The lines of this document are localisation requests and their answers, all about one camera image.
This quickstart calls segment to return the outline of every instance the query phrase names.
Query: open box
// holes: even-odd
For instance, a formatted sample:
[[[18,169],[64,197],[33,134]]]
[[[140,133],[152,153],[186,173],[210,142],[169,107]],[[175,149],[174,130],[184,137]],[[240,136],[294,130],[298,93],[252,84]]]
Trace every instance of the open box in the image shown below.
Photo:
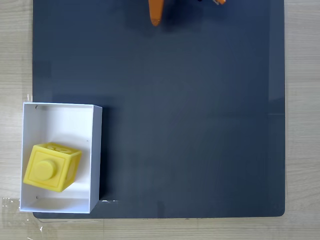
[[[102,107],[23,104],[20,211],[88,214],[99,200]],[[54,142],[82,151],[75,182],[62,192],[24,184],[34,145]]]

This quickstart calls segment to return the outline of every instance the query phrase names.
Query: dark gray mat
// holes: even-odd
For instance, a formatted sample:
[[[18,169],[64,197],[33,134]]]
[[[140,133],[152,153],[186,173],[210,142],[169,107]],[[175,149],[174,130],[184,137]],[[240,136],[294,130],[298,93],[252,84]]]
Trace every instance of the dark gray mat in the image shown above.
[[[101,201],[37,218],[285,211],[283,0],[34,0],[33,101],[103,107]]]

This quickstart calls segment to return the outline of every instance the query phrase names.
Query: yellow toy block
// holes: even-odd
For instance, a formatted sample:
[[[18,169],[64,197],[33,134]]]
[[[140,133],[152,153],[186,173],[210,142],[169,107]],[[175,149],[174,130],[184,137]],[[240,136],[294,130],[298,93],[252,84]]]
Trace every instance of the yellow toy block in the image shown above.
[[[53,142],[34,145],[23,183],[62,192],[76,178],[80,150]]]

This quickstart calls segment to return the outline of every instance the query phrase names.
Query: wooden table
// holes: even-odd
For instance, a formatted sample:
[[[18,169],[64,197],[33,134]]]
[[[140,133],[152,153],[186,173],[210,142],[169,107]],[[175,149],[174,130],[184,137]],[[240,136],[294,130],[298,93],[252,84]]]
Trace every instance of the wooden table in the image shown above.
[[[320,1],[285,0],[286,211],[275,218],[43,222],[19,212],[31,0],[0,0],[0,239],[320,239]]]

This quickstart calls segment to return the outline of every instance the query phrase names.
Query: orange object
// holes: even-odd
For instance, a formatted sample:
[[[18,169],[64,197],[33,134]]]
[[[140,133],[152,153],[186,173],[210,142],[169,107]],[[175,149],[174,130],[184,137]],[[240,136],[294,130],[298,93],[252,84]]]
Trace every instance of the orange object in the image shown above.
[[[165,0],[149,0],[150,19],[153,26],[158,26],[161,21],[164,2]]]
[[[216,4],[225,4],[226,0],[213,0]]]

